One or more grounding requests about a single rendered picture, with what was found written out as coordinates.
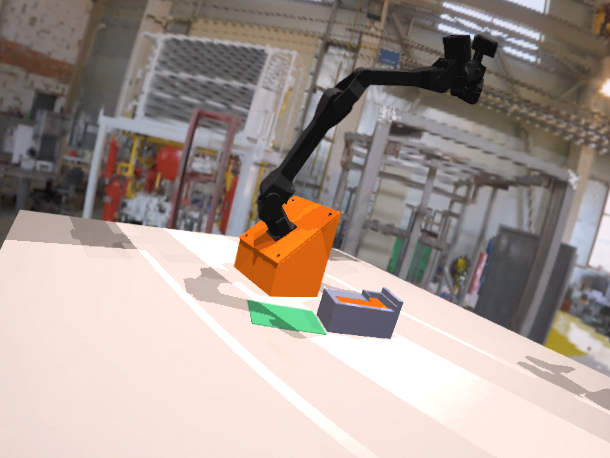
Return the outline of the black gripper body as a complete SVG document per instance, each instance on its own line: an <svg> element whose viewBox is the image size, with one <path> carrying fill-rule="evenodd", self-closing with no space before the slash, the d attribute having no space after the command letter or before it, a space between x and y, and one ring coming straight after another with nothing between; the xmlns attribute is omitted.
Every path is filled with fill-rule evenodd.
<svg viewBox="0 0 610 458"><path fill-rule="evenodd" d="M493 57L494 54L496 53L495 51L498 46L497 41L495 41L491 38L488 38L486 36L483 36L481 34L479 34L479 35L477 34L473 38L474 39L473 39L471 48L475 50L475 53L474 53L473 59L465 64L468 64L473 68L473 70L476 74L475 81L473 81L474 82L473 84L471 83L471 85L464 87L464 90L465 90L464 98L458 97L459 99L462 99L463 101L465 101L469 104L472 104L472 105L476 104L478 101L478 98L480 97L479 96L480 92L478 92L479 89L477 89L476 87L478 86L477 83L481 84L483 76L485 74L485 70L486 70L486 67L481 64L483 55Z"/></svg>

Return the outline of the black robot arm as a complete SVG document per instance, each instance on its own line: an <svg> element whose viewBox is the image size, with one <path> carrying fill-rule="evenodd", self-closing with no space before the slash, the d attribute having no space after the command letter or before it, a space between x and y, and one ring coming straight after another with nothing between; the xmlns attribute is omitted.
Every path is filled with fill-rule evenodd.
<svg viewBox="0 0 610 458"><path fill-rule="evenodd" d="M350 114L353 104L369 85L414 86L437 93L450 89L451 96L464 98L464 87L473 84L476 76L473 68L465 64L471 61L471 37L456 34L443 37L442 41L445 58L438 58L432 66L404 70L358 67L323 93L310 124L280 166L261 183L258 218L266 224L266 233L271 238L278 241L297 228L283 208L295 192L294 177L326 132Z"/></svg>

